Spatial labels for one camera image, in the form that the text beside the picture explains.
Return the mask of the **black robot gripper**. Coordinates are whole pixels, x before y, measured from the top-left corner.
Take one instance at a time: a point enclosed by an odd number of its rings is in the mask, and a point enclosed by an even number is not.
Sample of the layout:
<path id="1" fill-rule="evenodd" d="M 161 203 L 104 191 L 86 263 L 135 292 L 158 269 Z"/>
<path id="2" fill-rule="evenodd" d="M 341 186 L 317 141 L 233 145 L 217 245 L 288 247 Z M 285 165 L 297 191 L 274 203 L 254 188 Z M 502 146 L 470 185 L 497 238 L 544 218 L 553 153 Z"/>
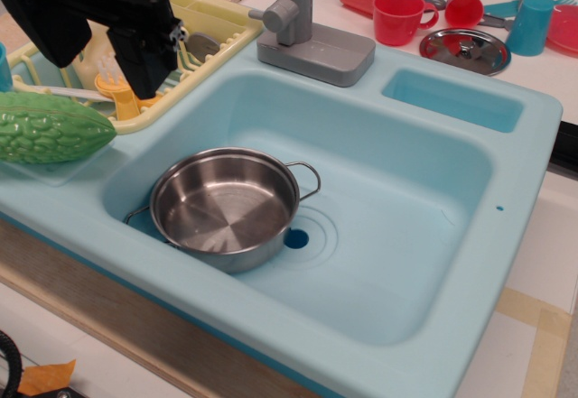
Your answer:
<path id="1" fill-rule="evenodd" d="M 2 0 L 42 55 L 69 66 L 92 37 L 88 20 L 109 29 L 117 64 L 140 99 L 155 96 L 177 69 L 182 21 L 170 0 Z"/>

